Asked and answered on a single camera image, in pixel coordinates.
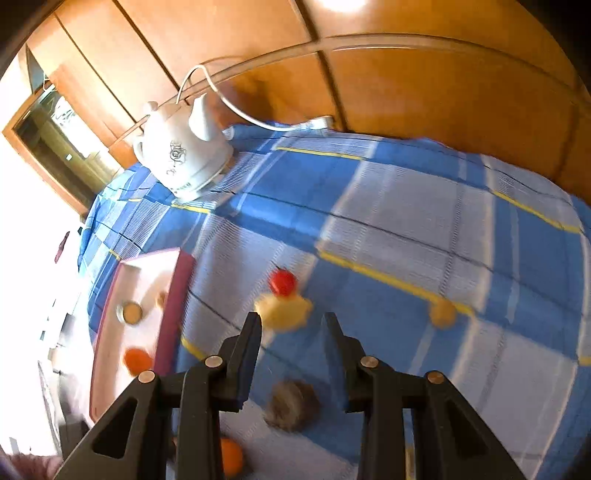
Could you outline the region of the person's left hand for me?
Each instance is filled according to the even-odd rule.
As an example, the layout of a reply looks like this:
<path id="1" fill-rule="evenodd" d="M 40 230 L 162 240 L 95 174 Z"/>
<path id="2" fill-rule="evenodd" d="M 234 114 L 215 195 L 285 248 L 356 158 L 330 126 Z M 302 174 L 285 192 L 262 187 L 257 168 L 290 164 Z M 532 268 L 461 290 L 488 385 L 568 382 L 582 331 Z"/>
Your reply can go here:
<path id="1" fill-rule="evenodd" d="M 59 456 L 2 454 L 1 478 L 52 480 L 62 463 L 63 460 Z"/>

